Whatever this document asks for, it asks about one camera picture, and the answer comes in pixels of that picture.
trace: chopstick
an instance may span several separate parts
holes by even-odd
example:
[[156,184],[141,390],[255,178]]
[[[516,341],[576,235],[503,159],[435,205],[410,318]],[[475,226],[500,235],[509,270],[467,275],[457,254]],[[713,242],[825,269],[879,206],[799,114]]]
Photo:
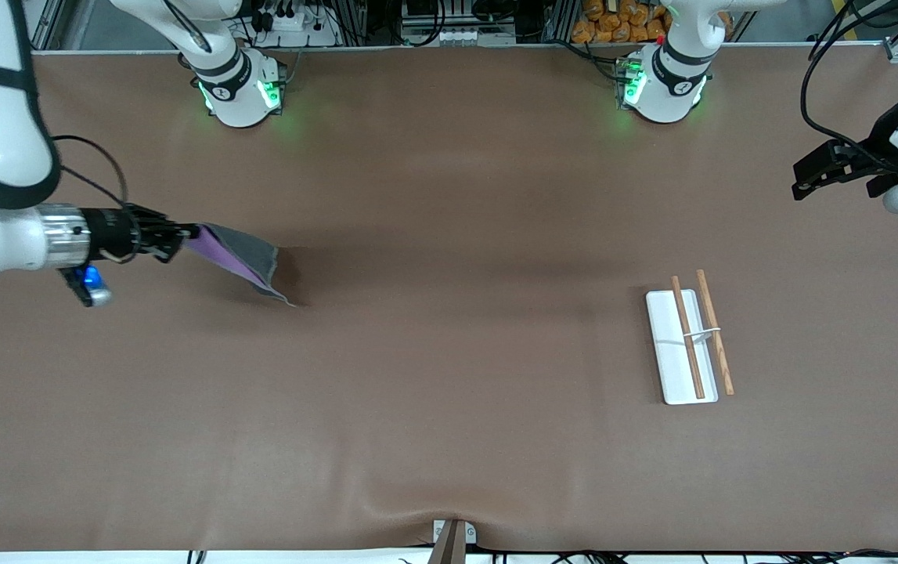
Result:
[[678,307],[678,321],[682,325],[685,353],[689,357],[689,371],[692,372],[692,388],[695,389],[696,399],[703,400],[706,397],[706,393],[702,389],[702,378],[699,378],[699,360],[696,360],[696,347],[692,342],[692,336],[689,335],[692,329],[689,328],[689,317],[685,312],[685,299],[682,297],[682,285],[678,281],[677,276],[671,277],[671,289],[675,294],[675,305]]
[[[706,313],[706,322],[710,327],[719,327],[716,322],[716,312],[713,311],[713,299],[709,296],[709,286],[706,285],[706,272],[702,269],[696,271],[696,278],[699,279],[699,296],[702,298],[702,308]],[[723,376],[723,388],[727,391],[728,396],[734,395],[734,381],[730,379],[730,368],[727,367],[727,353],[723,351],[723,338],[720,337],[720,331],[713,332],[713,348],[716,349],[716,363],[720,367],[720,374]]]

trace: white plate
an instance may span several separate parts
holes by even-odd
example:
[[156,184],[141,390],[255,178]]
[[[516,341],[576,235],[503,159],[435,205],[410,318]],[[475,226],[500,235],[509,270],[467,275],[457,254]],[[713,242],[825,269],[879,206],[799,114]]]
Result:
[[[702,317],[699,315],[699,304],[693,290],[682,290],[685,302],[685,313],[689,318],[689,330],[695,332],[703,329]],[[675,294],[670,290],[647,292],[647,314],[650,317],[650,333],[654,339],[654,350],[657,351],[657,369],[661,375],[661,389],[664,401],[670,406],[682,403],[711,403],[718,400],[716,381],[713,379],[713,363],[709,357],[706,342],[696,340],[696,360],[699,361],[699,375],[702,380],[703,393],[706,397],[696,397],[692,385],[692,373],[689,371],[689,357],[685,353],[685,339],[682,337],[682,325],[678,321],[678,308],[675,306]]]

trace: brown table surface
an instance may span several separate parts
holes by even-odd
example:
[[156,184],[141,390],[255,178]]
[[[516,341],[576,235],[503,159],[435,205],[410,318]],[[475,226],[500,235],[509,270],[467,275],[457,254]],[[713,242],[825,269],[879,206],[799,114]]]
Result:
[[[898,215],[792,202],[806,48],[724,49],[677,125],[560,49],[309,54],[231,131],[170,56],[38,57],[132,197],[294,247],[293,310],[182,254],[0,275],[0,550],[898,549]],[[838,47],[821,121],[898,99]],[[104,161],[66,164],[114,184]],[[66,181],[58,201],[104,204]],[[644,294],[709,275],[738,395],[661,400]]]

